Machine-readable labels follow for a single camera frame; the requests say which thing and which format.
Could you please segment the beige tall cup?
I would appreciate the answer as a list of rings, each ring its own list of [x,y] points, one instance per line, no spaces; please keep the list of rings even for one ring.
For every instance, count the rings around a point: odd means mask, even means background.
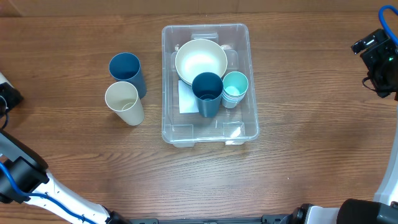
[[[137,126],[144,121],[144,109],[136,87],[129,82],[116,82],[106,90],[104,100],[125,123]]]

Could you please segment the dark blue tall cup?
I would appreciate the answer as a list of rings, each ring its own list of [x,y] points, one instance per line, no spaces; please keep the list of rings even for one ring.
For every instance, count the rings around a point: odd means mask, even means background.
[[[147,87],[140,60],[132,53],[122,52],[115,55],[109,62],[111,76],[119,82],[133,84],[138,92],[139,98],[145,97]]]
[[[215,73],[201,73],[194,78],[192,91],[199,113],[206,118],[215,117],[221,104],[222,79]]]

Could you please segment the mint green small cup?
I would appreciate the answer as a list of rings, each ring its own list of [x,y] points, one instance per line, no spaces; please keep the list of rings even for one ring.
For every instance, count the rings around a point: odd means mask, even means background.
[[[248,86],[248,78],[241,72],[229,72],[223,78],[223,88],[231,95],[247,92]]]

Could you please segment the light blue small cup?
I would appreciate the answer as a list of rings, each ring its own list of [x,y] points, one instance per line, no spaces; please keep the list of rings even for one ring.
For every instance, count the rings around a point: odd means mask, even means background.
[[[224,92],[222,92],[222,97],[224,99],[229,99],[231,101],[241,101],[245,97],[245,95],[232,96],[232,95],[227,94],[227,92],[224,91]]]

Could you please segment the grey small cup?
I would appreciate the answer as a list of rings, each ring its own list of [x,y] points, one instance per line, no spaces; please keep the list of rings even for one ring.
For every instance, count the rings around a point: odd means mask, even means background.
[[[231,101],[229,99],[224,99],[224,98],[221,99],[221,104],[228,109],[235,108],[239,103],[240,101]]]

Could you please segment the cream bowl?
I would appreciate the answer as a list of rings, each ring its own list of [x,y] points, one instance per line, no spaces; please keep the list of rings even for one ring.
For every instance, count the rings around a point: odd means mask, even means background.
[[[227,66],[226,52],[216,42],[207,39],[195,39],[185,43],[175,58],[175,69],[187,85],[192,85],[195,77],[205,72],[214,73],[221,78]]]

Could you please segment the pink small cup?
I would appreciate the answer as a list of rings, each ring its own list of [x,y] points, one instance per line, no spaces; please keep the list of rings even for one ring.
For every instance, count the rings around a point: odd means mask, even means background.
[[[246,92],[244,92],[243,94],[240,94],[240,95],[231,95],[226,90],[223,90],[223,92],[222,92],[223,98],[225,98],[229,101],[241,101],[244,98],[245,94],[246,94]]]

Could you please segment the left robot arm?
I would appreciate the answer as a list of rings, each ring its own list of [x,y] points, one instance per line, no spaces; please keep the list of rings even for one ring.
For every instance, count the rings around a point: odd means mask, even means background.
[[[128,224],[129,220],[90,202],[61,184],[48,164],[31,148],[5,132],[9,112],[24,98],[8,82],[1,82],[1,202],[26,203],[46,209],[70,223]]]

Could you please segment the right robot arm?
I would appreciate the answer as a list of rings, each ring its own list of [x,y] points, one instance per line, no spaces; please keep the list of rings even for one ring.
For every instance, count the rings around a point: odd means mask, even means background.
[[[397,94],[397,36],[384,26],[351,46],[368,68],[362,79],[372,83],[371,91],[385,98]],[[397,223],[397,137],[394,138],[384,177],[369,178],[379,187],[372,200],[349,198],[338,208],[304,203],[282,223]]]

